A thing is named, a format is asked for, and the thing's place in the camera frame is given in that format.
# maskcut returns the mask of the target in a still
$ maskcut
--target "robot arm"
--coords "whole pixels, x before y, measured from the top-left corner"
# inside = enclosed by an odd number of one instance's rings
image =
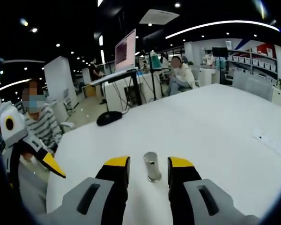
[[[47,147],[27,129],[22,115],[11,105],[11,102],[0,106],[0,128],[6,144],[4,158],[7,177],[12,186],[19,185],[17,171],[20,154],[24,152],[32,154],[42,165],[58,176],[66,177]]]

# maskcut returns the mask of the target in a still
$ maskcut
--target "computer monitor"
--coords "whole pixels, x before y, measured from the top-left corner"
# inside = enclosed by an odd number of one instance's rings
[[[116,45],[116,72],[135,67],[135,36],[134,29]]]

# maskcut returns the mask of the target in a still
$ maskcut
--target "ceiling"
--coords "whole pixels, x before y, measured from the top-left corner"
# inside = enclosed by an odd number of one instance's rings
[[[175,8],[176,2],[180,2],[181,7]],[[6,4],[0,1],[0,57],[4,60],[40,60],[44,63],[2,64],[0,70],[4,72],[0,75],[0,87],[32,77],[42,78],[41,82],[45,86],[42,67],[60,55],[69,59],[72,77],[75,78],[75,75],[80,74],[77,71],[85,68],[85,62],[90,62],[92,57],[97,58],[98,64],[101,63],[100,49],[104,50],[105,61],[113,60],[115,45],[133,29],[136,29],[140,37],[136,40],[136,51],[162,51],[172,48],[171,44],[173,47],[183,45],[183,39],[196,41],[225,38],[227,32],[230,38],[281,44],[281,33],[251,24],[210,26],[165,39],[167,35],[193,26],[225,20],[250,20],[269,24],[275,19],[274,26],[281,30],[281,0],[263,1],[266,12],[264,18],[260,7],[256,7],[253,0],[237,3],[231,0],[103,0],[100,7],[97,7],[96,0],[49,3],[13,1],[8,6]],[[149,9],[174,12],[180,16],[164,26],[139,24]],[[28,26],[20,24],[21,18],[28,22]],[[38,31],[33,33],[32,28],[37,28]],[[154,36],[150,42],[143,41],[143,37],[156,31],[160,31],[159,35]],[[100,35],[104,37],[103,46],[98,44]],[[6,88],[0,92],[1,98],[11,98],[10,93],[21,88],[21,85]],[[17,98],[12,97],[12,101],[17,101]]]

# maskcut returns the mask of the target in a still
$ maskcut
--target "metal cylinder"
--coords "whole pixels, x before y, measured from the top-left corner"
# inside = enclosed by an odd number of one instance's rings
[[[158,182],[161,179],[161,173],[158,168],[158,159],[155,152],[147,152],[144,155],[145,164],[148,171],[148,180]]]

